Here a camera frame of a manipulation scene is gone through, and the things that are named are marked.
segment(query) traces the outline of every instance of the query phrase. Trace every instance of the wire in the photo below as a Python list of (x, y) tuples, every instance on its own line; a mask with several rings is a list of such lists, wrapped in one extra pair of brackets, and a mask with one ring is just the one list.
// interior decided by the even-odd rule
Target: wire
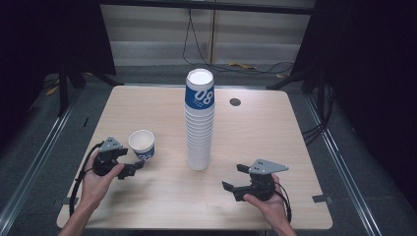
[(86, 175), (86, 173), (91, 170), (91, 169), (89, 169), (89, 170), (85, 171), (87, 162), (89, 162), (89, 157), (91, 156), (92, 152), (96, 148), (100, 148), (103, 143), (104, 142), (101, 142), (100, 144), (96, 144), (94, 147), (92, 147), (92, 149), (89, 151), (89, 154), (87, 155), (86, 159), (84, 160), (83, 167), (80, 170), (80, 173), (79, 173), (79, 175), (76, 179), (76, 183), (75, 183), (74, 188), (73, 188), (73, 192), (71, 193), (70, 216), (73, 215), (73, 213), (74, 213), (74, 205), (75, 205), (78, 189), (80, 188), (81, 181), (84, 179), (84, 176)]
[(306, 146), (310, 145), (321, 133), (322, 131), (326, 128), (326, 126), (328, 125), (328, 120), (330, 119), (330, 115), (332, 112), (332, 108), (333, 108), (333, 104), (334, 104), (334, 92), (331, 89), (331, 87), (328, 85), (328, 95), (327, 95), (327, 99), (328, 99), (328, 114), (326, 115), (325, 119), (322, 121), (322, 123), (320, 123), (318, 126), (303, 132), (303, 136), (307, 135), (309, 133), (309, 136), (304, 137), (304, 140), (307, 141), (308, 139), (310, 139), (307, 143)]
[[(208, 66), (208, 67), (210, 67), (211, 69), (213, 69), (217, 72), (236, 72), (236, 73), (242, 73), (242, 74), (246, 74), (246, 75), (262, 75), (262, 74), (284, 73), (284, 72), (289, 71), (294, 65), (293, 62), (278, 62), (278, 63), (275, 63), (274, 65), (272, 65), (272, 67), (270, 67), (266, 71), (258, 71), (258, 70), (257, 71), (242, 71), (242, 70), (233, 70), (233, 69), (224, 68), (224, 67), (221, 67), (221, 66), (216, 66), (216, 65), (209, 64), (209, 63), (206, 62), (206, 60), (205, 60), (205, 58), (202, 54), (202, 51), (200, 50), (199, 42), (197, 40), (196, 31), (194, 29), (193, 19), (191, 17), (191, 9), (188, 9), (188, 14), (189, 14), (189, 21), (188, 21), (187, 32), (186, 32), (186, 37), (185, 37), (185, 41), (184, 41), (183, 59), (184, 59), (185, 62), (187, 62), (190, 65)], [(190, 27), (193, 30), (193, 35), (194, 35), (194, 39), (196, 41), (197, 49), (198, 49), (200, 57), (201, 57), (201, 59), (203, 60), (204, 63), (192, 63), (192, 62), (189, 62), (187, 60), (187, 58), (185, 57), (185, 51), (186, 51), (186, 48), (187, 48), (187, 41), (188, 41), (188, 35), (189, 35)], [(281, 70), (281, 71), (272, 72), (273, 68), (275, 68), (278, 65), (283, 65), (283, 64), (289, 64), (288, 68), (286, 68), (284, 70)]]
[(292, 210), (291, 210), (291, 203), (289, 202), (289, 197), (288, 197), (288, 194), (287, 194), (287, 192), (286, 192), (286, 190), (284, 189), (284, 187), (282, 187), (282, 185), (280, 185), (279, 183), (277, 183), (277, 182), (274, 182), (275, 184), (277, 184), (278, 186), (279, 186), (279, 188), (281, 188), (282, 190), (283, 190), (283, 192), (284, 192), (284, 194), (285, 194), (285, 197), (281, 194), (281, 193), (279, 193), (277, 190), (275, 190), (275, 193), (280, 197), (280, 198), (282, 198), (282, 200), (284, 201), (284, 204), (285, 204), (285, 208), (286, 208), (286, 211), (287, 211), (287, 219), (288, 219), (288, 222), (290, 222), (291, 223), (291, 219), (292, 219)]

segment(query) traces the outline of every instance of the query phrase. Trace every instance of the paper cup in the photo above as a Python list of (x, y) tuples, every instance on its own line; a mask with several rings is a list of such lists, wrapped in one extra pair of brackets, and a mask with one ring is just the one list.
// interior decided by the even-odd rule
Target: paper cup
[(150, 160), (155, 152), (154, 135), (148, 130), (139, 130), (129, 137), (129, 146), (139, 160)]

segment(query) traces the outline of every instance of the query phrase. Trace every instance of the wooden table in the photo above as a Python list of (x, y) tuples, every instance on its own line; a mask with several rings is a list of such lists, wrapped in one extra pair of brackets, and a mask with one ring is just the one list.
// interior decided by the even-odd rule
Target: wooden table
[[(250, 166), (256, 158), (289, 166), (277, 175), (290, 198), (294, 228), (332, 226), (326, 203), (312, 199), (322, 190), (285, 92), (217, 88), (211, 163), (203, 171), (191, 169), (186, 160), (184, 94), (185, 88), (113, 89), (86, 155), (108, 136), (129, 148), (129, 136), (140, 129), (154, 133), (155, 155), (134, 177), (112, 182), (88, 228), (269, 229), (256, 208), (235, 202), (221, 185), (249, 185), (250, 176), (238, 172), (236, 164)], [(231, 105), (231, 98), (241, 105)], [(129, 149), (118, 160), (134, 163), (137, 158)], [(68, 217), (65, 205), (58, 226)]]

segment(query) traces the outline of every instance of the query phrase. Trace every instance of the wrist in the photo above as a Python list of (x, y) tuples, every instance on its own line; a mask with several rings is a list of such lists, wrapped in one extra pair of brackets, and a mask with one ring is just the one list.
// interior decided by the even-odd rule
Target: wrist
[(278, 235), (296, 235), (294, 229), (286, 219), (275, 222), (271, 227)]
[(81, 208), (88, 212), (93, 212), (98, 208), (98, 206), (99, 204), (95, 201), (81, 198), (80, 203), (77, 205), (77, 208)]

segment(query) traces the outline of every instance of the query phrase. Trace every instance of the cup rim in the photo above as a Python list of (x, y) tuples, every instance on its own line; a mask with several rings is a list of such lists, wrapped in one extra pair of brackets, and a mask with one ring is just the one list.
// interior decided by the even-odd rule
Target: cup rim
[[(149, 134), (149, 135), (150, 135), (150, 137), (151, 137), (150, 144), (149, 144), (146, 148), (136, 148), (134, 145), (132, 145), (131, 140), (132, 140), (132, 138), (133, 138), (136, 134), (138, 134), (138, 133), (147, 133), (147, 134)], [(151, 149), (153, 148), (153, 146), (154, 146), (154, 141), (155, 141), (155, 137), (154, 137), (154, 135), (153, 135), (153, 133), (152, 133), (151, 131), (149, 131), (149, 130), (137, 130), (137, 131), (135, 131), (134, 133), (132, 133), (132, 134), (130, 135), (129, 140), (128, 140), (128, 143), (129, 143), (129, 146), (130, 146), (130, 147), (131, 147), (134, 151), (139, 151), (139, 152), (147, 152), (147, 151), (149, 151), (149, 150), (151, 150)]]

